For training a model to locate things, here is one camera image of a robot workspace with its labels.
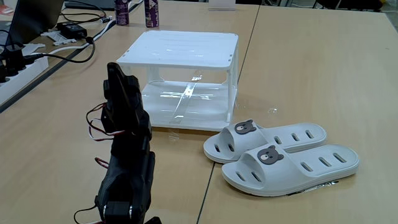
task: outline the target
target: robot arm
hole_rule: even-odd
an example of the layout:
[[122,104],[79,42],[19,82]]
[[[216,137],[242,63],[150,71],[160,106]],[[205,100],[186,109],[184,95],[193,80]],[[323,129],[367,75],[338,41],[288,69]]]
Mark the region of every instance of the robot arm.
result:
[[[95,198],[102,221],[106,224],[142,224],[150,205],[155,154],[150,151],[152,128],[142,106],[138,79],[123,74],[116,63],[108,63],[104,81],[108,100],[101,122],[114,136],[108,171]],[[150,220],[160,223],[159,218]]]

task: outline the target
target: table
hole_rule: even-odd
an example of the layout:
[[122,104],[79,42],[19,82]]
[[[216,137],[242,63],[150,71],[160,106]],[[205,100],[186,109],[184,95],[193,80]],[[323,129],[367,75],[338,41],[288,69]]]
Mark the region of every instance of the table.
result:
[[[159,8],[161,29],[238,34],[241,68],[259,6],[220,12],[209,11],[205,3],[161,1]],[[88,63],[67,63],[0,115],[2,221],[72,222],[76,210],[93,205],[106,172],[94,157],[108,160],[110,142],[89,138],[85,114],[104,101],[106,64],[116,61],[147,30],[143,5],[131,13],[130,21],[100,38]],[[75,59],[86,58],[90,51]],[[145,83],[143,73],[135,75]],[[213,169],[203,154],[203,142],[212,134],[154,129],[151,148],[157,162],[147,218],[197,221]],[[98,219],[97,210],[78,216],[82,223]]]
[[[237,8],[217,12],[204,3],[161,1],[161,29],[239,34],[234,120],[252,118],[265,127],[318,123],[328,144],[359,154],[359,171],[333,187],[254,197],[230,187],[221,166],[203,155],[203,142],[214,133],[155,128],[157,162],[146,217],[157,215],[164,223],[397,223],[398,35],[385,15]],[[0,115],[3,222],[72,222],[74,211],[93,205],[105,174],[93,158],[109,158],[110,142],[93,142],[84,116],[104,101],[106,63],[147,30],[143,10],[133,11],[129,26],[113,27],[97,41],[88,63],[66,64]],[[76,59],[89,54],[86,49]],[[143,87],[144,72],[135,75]],[[97,220],[98,211],[78,219]]]
[[[81,13],[81,12],[90,12],[90,13],[100,13],[102,12],[95,11],[95,10],[81,10],[81,9],[65,9],[63,10],[64,13]],[[107,15],[113,15],[114,12],[106,12]],[[78,20],[78,21],[84,21],[87,19],[93,18],[93,16],[88,16],[88,15],[75,15],[75,16],[67,16],[69,19],[73,20]],[[58,22],[65,22],[66,20],[60,16],[58,19]],[[106,24],[102,24],[99,22],[93,22],[93,23],[87,23],[87,24],[82,24],[82,26],[87,30],[88,36],[94,36],[98,33],[100,33],[106,26]],[[71,46],[71,45],[76,45],[76,46],[81,46],[85,44],[85,40],[77,40],[75,43],[70,43],[68,45],[59,45],[59,46],[54,46],[53,45],[53,40],[51,40],[48,37],[37,37],[34,40],[31,41],[32,44],[44,44],[45,47],[37,49],[36,52],[40,53],[49,53],[55,49],[59,49],[65,46]],[[62,57],[70,57],[73,58],[76,54],[78,54],[81,50],[76,50],[76,49],[70,49],[70,50],[63,50],[60,52],[57,52],[56,55],[62,56]],[[15,95],[9,98],[7,102],[4,102],[0,104],[0,112],[5,110],[8,106],[13,104],[15,101],[17,101],[20,97],[25,95],[27,92],[29,92],[31,89],[33,89],[36,85],[38,85],[42,80],[45,80],[48,76],[53,74],[56,70],[58,70],[59,67],[61,67],[65,61],[53,58],[53,57],[48,57],[49,60],[49,67],[45,69],[40,75],[35,77],[31,82],[29,82],[24,88],[19,90]]]
[[276,198],[237,191],[217,164],[200,223],[397,223],[397,58],[384,14],[261,6],[235,121],[317,123],[361,163],[337,185]]

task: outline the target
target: cable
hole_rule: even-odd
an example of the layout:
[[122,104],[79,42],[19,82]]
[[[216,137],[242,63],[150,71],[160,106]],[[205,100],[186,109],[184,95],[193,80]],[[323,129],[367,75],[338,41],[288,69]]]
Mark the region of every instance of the cable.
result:
[[[75,23],[75,24],[82,24],[82,23],[86,23],[86,22],[94,22],[94,21],[98,21],[98,20],[100,20],[101,18],[103,18],[102,16],[100,16],[100,15],[98,15],[98,14],[95,14],[95,13],[68,13],[68,14],[65,14],[65,13],[60,13],[60,15],[61,16],[63,16],[63,18],[65,18],[67,21],[69,21],[69,22],[73,22],[73,23]],[[73,20],[73,19],[68,19],[66,16],[68,16],[68,15],[74,15],[74,16],[78,16],[78,15],[91,15],[91,16],[97,16],[97,18],[92,18],[92,19],[88,19],[88,20],[86,20],[86,21],[75,21],[75,20]]]
[[[98,39],[108,30],[109,26],[110,26],[113,22],[115,22],[115,21],[116,21],[115,19],[110,20],[110,21],[107,23],[107,25],[105,26],[105,28],[104,28],[99,34],[97,34],[97,35],[94,36],[94,41],[98,40]],[[60,51],[62,51],[62,50],[83,49],[83,48],[85,48],[85,47],[87,47],[87,46],[89,46],[89,43],[85,43],[85,44],[83,44],[83,45],[81,45],[81,46],[62,47],[62,48],[55,49],[55,50],[51,51],[49,54],[55,54],[55,53],[60,52]]]
[[95,221],[95,222],[84,223],[84,224],[101,224],[101,223],[105,223],[105,222],[102,222],[102,221]]
[[[113,132],[113,133],[107,133],[105,130],[102,130],[101,128],[98,128],[98,127],[96,127],[96,126],[93,124],[94,121],[101,122],[100,119],[94,118],[94,119],[88,120],[88,115],[89,115],[90,113],[92,113],[92,112],[94,112],[94,111],[98,111],[98,110],[104,108],[105,106],[106,106],[106,103],[98,104],[98,105],[95,106],[93,109],[89,110],[89,112],[87,112],[87,114],[86,114],[86,121],[87,121],[87,124],[88,124],[88,134],[90,135],[90,138],[92,138],[92,140],[94,140],[94,141],[112,140],[114,136],[116,136],[116,135],[118,135],[118,134],[123,134],[123,133],[124,133],[124,131],[115,131],[115,132]],[[105,135],[107,135],[107,136],[109,136],[109,137],[106,137],[106,138],[94,138],[94,137],[93,137],[93,134],[91,133],[91,129],[94,129],[95,131],[97,131],[97,132],[99,132],[99,133],[102,133],[102,134],[105,134]]]
[[88,56],[88,58],[86,58],[86,59],[84,59],[84,60],[80,60],[80,61],[72,60],[72,59],[65,58],[65,57],[61,57],[61,56],[54,55],[54,54],[42,54],[42,55],[43,55],[44,57],[45,57],[45,56],[47,56],[47,57],[55,57],[55,58],[59,58],[59,59],[62,59],[62,60],[66,60],[66,61],[68,61],[68,62],[73,62],[73,63],[85,63],[85,62],[88,62],[88,61],[93,57],[93,55],[94,55],[94,51],[95,51],[95,43],[94,43],[94,41],[93,41],[91,44],[93,45],[93,50],[91,51],[90,56]]
[[77,214],[77,213],[83,212],[83,211],[90,211],[90,210],[92,210],[92,209],[94,209],[94,208],[96,208],[96,207],[97,207],[97,205],[94,205],[94,206],[92,206],[91,208],[86,208],[86,209],[82,209],[82,210],[76,211],[75,214],[73,215],[73,219],[75,220],[75,223],[76,223],[76,224],[81,224],[81,223],[79,223],[79,222],[76,220],[76,214]]
[[101,158],[96,157],[96,158],[94,158],[94,160],[95,160],[95,162],[97,162],[101,167],[104,167],[104,168],[108,168],[108,167],[109,167],[109,163],[106,162],[105,160],[102,160]]
[[143,0],[138,0],[138,1],[131,1],[133,4],[140,4]]
[[0,31],[8,33],[8,36],[10,37],[10,42],[11,42],[12,48],[14,49],[14,41],[12,40],[12,36],[11,36],[10,32],[7,30],[3,30],[3,29],[1,29]]
[[[98,10],[100,10],[103,13],[103,16],[101,16],[101,15],[98,15],[98,14],[95,14],[95,13],[89,13],[89,12],[84,12],[84,13],[62,13],[61,12],[60,15],[63,16],[67,21],[74,22],[76,24],[81,24],[81,23],[85,23],[85,22],[94,22],[94,21],[97,21],[97,20],[100,20],[100,19],[106,17],[106,12],[102,8],[100,8],[100,7],[98,7],[98,6],[94,5],[94,4],[89,4],[89,3],[86,3],[86,2],[74,1],[74,0],[65,0],[65,1],[76,2],[76,3],[80,3],[80,4],[85,4],[87,6],[92,6],[92,7],[97,8]],[[91,16],[98,16],[98,18],[88,19],[86,21],[74,21],[74,20],[68,19],[66,17],[66,16],[72,16],[72,15],[91,15]]]

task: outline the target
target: bottle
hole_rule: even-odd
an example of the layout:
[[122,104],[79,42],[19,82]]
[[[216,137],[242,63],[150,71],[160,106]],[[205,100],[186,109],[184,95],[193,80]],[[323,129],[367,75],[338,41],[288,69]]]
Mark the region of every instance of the bottle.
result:
[[144,0],[145,19],[148,28],[159,26],[159,3],[158,0]]
[[129,22],[129,3],[127,0],[114,0],[114,13],[117,25],[128,25]]

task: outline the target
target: white slipper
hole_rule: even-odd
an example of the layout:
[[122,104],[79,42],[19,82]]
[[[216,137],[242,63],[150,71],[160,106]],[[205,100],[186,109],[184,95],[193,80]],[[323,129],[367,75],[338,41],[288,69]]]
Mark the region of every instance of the white slipper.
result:
[[207,139],[203,148],[212,161],[228,163],[237,161],[247,150],[266,144],[278,144],[287,152],[297,152],[320,146],[326,138],[326,131],[317,124],[263,128],[250,119],[225,127],[219,134]]
[[359,159],[352,149],[325,145],[286,153],[266,145],[222,166],[224,179],[237,189],[263,197],[292,194],[354,174]]

